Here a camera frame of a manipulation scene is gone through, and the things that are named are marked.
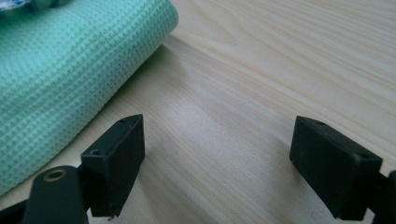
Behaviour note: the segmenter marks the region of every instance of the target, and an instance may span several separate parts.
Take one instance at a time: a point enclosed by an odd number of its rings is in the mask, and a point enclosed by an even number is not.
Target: table surface
[[[396,2],[172,2],[176,30],[41,171],[78,166],[116,120],[143,114],[130,197],[91,223],[343,223],[289,160],[294,121],[326,122],[382,157],[382,174],[396,169]]]

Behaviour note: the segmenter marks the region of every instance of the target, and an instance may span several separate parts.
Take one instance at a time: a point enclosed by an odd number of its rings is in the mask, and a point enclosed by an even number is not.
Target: waffle weave towel
[[[0,19],[0,195],[59,153],[177,25],[168,0]]]

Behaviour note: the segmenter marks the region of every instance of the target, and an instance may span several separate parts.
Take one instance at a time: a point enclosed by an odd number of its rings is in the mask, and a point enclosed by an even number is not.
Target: wooden table
[[[326,122],[382,157],[382,174],[396,169],[396,2],[173,3],[176,30],[41,171],[79,165],[113,122],[142,113],[147,154],[130,198],[91,223],[345,223],[292,166],[294,121]]]

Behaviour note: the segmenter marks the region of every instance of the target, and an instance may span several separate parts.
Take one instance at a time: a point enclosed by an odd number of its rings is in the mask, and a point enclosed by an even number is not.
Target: light wood surface
[[[142,113],[129,200],[91,223],[345,223],[289,160],[294,120],[322,120],[382,157],[384,175],[396,169],[396,2],[172,2],[176,30],[43,170],[78,166],[113,122]]]

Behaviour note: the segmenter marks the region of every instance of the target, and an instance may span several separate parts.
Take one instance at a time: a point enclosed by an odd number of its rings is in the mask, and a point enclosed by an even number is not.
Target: black clamp
[[[290,160],[334,217],[396,223],[396,171],[379,173],[382,159],[323,122],[297,117]]]
[[[117,121],[81,154],[81,165],[38,175],[30,198],[0,212],[2,224],[85,224],[119,216],[145,158],[143,116]]]

